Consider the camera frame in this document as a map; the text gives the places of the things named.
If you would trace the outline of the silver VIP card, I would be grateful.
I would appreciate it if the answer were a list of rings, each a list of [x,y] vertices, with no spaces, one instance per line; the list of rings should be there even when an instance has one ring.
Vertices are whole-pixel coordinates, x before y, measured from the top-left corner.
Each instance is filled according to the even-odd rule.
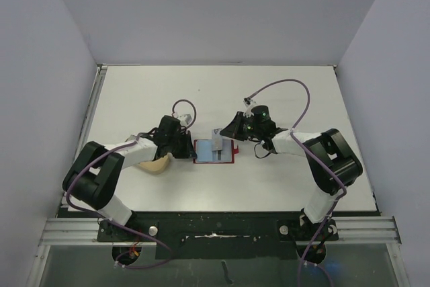
[[[220,134],[221,128],[215,128],[211,132],[212,151],[221,151],[223,147],[223,138]]]
[[[216,151],[214,153],[214,161],[216,163],[231,163],[232,162],[231,148],[225,147],[221,151]]]

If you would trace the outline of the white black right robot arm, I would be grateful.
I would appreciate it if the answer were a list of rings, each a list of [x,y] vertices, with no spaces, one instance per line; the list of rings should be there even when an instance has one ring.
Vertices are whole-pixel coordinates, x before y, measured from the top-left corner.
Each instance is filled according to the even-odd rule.
[[[255,142],[270,154],[306,158],[316,184],[310,201],[303,209],[306,218],[299,222],[300,233],[307,239],[315,239],[322,233],[322,221],[346,195],[347,187],[363,173],[357,155],[337,129],[303,133],[280,128],[271,119],[267,106],[255,106],[248,114],[237,112],[220,135]]]

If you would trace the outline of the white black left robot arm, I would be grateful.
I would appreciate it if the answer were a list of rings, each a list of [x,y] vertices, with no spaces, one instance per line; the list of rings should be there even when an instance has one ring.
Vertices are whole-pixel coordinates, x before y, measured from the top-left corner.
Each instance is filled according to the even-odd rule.
[[[84,211],[71,198],[86,203],[89,211],[114,222],[113,233],[123,241],[136,234],[137,224],[130,219],[132,211],[115,196],[123,169],[144,162],[154,162],[171,155],[176,159],[195,159],[191,141],[190,115],[163,116],[160,124],[148,132],[131,136],[117,145],[85,144],[66,174],[62,188],[69,206]]]

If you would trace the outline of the red leather card holder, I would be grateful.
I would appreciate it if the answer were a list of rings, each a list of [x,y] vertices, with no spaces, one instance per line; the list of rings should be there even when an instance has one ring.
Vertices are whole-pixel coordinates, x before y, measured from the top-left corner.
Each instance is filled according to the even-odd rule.
[[[212,150],[212,141],[209,139],[194,140],[194,149],[197,157],[193,160],[195,164],[233,164],[239,148],[231,139],[222,140],[222,149]]]

